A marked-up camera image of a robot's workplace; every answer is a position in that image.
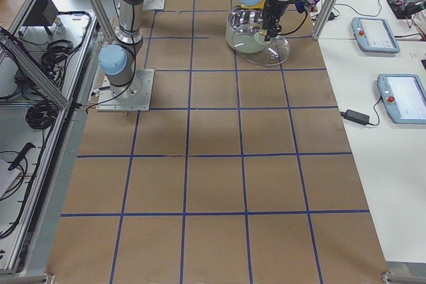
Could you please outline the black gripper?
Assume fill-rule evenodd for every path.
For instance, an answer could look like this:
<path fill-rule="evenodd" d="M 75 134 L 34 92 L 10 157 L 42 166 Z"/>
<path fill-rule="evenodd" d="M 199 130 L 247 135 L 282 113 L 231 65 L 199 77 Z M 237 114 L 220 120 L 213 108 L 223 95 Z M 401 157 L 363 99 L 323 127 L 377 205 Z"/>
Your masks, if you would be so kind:
<path fill-rule="evenodd" d="M 266 0 L 263 8 L 263 35 L 264 41 L 276 38 L 281 31 L 280 17 L 282 16 L 282 3 L 278 0 Z"/>

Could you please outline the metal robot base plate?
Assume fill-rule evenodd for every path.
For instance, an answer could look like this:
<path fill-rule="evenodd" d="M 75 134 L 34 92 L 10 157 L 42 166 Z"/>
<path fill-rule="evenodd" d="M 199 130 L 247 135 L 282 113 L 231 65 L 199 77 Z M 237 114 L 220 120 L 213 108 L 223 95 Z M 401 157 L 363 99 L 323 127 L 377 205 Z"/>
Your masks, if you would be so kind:
<path fill-rule="evenodd" d="M 98 104 L 95 106 L 96 110 L 99 112 L 149 111 L 154 74 L 154 69 L 137 69 L 133 83 L 118 98 L 116 95 L 126 86 L 111 87 L 108 78 L 104 76 L 103 86 L 109 86 L 109 88 L 101 91 Z"/>

